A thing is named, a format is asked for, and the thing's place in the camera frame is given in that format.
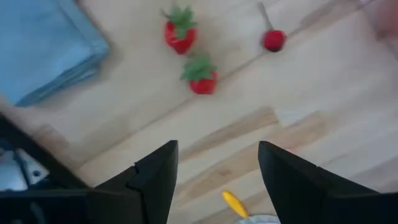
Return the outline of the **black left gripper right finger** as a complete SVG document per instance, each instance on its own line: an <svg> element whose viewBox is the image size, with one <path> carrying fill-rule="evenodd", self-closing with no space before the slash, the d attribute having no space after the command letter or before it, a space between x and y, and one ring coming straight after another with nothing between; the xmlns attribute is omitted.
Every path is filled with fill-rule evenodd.
<svg viewBox="0 0 398 224"><path fill-rule="evenodd" d="M268 141L259 143L257 158L281 224L348 224L329 199L376 193Z"/></svg>

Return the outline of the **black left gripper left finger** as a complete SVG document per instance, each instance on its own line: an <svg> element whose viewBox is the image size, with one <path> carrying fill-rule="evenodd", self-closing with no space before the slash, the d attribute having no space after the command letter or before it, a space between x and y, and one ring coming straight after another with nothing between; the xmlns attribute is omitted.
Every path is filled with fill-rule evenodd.
<svg viewBox="0 0 398 224"><path fill-rule="evenodd" d="M99 224L167 224L177 183L178 141L171 140L98 185L110 192Z"/></svg>

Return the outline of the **yellow pencil stick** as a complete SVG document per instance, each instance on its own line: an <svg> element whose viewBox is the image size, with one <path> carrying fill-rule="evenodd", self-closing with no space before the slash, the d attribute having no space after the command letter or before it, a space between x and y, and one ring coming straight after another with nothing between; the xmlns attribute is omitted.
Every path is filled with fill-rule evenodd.
<svg viewBox="0 0 398 224"><path fill-rule="evenodd" d="M241 218L247 219L249 218L249 213L242 203L240 199L237 198L233 193L230 191L224 190L222 191L222 197L225 202L229 205L231 209L233 209Z"/></svg>

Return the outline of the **red strawberry green leaves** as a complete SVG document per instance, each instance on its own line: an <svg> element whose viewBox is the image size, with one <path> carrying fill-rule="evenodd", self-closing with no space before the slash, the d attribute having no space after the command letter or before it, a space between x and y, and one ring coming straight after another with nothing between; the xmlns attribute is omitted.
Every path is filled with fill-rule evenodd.
<svg viewBox="0 0 398 224"><path fill-rule="evenodd" d="M189 5L185 8L173 3L169 13L162 11L166 18L164 25L165 43L177 54L186 54L193 46L197 37L197 22Z"/></svg>
<svg viewBox="0 0 398 224"><path fill-rule="evenodd" d="M207 54L193 55L183 66L181 80L188 83L192 92L198 95L212 95L216 89L217 67Z"/></svg>

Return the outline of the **red cherry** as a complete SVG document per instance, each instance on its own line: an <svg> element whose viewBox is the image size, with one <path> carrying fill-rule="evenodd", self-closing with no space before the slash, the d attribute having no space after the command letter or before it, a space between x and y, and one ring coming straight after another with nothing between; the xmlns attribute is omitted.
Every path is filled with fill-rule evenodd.
<svg viewBox="0 0 398 224"><path fill-rule="evenodd" d="M265 20L267 28L262 36L262 47L270 52L279 52L283 49L287 36L282 30L274 29L274 26L269 20L265 5L261 1L258 2L258 7Z"/></svg>

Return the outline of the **grey folded cloth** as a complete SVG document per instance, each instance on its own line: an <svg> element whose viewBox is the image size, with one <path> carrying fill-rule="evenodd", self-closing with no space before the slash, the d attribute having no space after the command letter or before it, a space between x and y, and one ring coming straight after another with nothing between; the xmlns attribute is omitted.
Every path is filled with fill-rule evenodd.
<svg viewBox="0 0 398 224"><path fill-rule="evenodd" d="M0 93L15 106L91 77L108 50L75 0L0 0Z"/></svg>

